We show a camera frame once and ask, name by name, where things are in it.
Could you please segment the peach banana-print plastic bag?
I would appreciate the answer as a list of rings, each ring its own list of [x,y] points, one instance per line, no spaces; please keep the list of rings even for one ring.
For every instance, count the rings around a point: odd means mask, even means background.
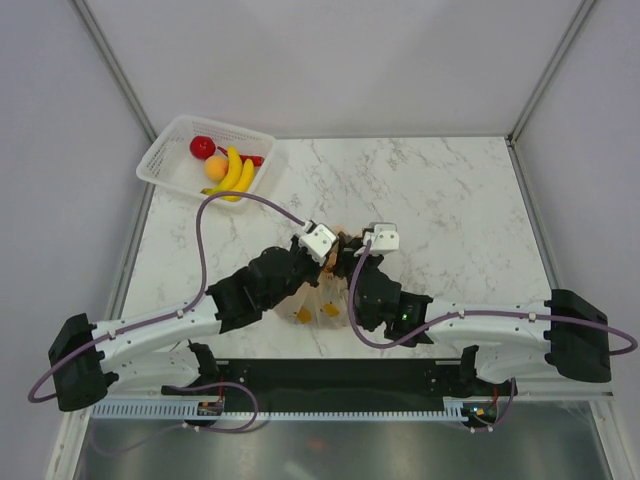
[[[334,225],[331,230],[338,242],[331,248],[328,260],[318,279],[317,286],[304,283],[293,296],[285,298],[275,307],[276,314],[290,324],[308,325],[317,329],[339,329],[349,323],[347,313],[348,286],[344,278],[335,275],[341,242],[360,239],[350,235],[343,226]]]

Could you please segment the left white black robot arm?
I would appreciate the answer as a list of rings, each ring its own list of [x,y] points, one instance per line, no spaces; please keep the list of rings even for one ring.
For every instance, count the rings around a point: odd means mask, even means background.
[[[262,319],[304,284],[317,285],[338,237],[321,231],[270,247],[190,302],[145,320],[68,318],[49,348],[55,399],[73,412],[106,397],[117,365],[184,340],[220,335]]]

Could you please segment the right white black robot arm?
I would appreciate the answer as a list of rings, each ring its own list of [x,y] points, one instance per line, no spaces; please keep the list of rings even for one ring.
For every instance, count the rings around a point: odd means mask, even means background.
[[[379,265],[370,242],[342,234],[334,273],[347,281],[347,313],[360,341],[378,350],[419,344],[455,350],[458,385],[480,394],[518,377],[557,372],[569,380],[611,380],[608,320],[571,290],[548,300],[482,306],[403,289]]]

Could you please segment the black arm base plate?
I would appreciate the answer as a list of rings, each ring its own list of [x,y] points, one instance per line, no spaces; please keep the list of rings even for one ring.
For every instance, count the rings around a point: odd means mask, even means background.
[[[205,396],[223,395],[232,411],[252,411],[253,404],[233,387],[245,386],[259,411],[346,412],[436,410],[444,399],[509,397],[518,393],[506,380],[496,385],[475,377],[459,361],[429,359],[228,359],[217,362],[217,375],[189,382],[206,386]]]

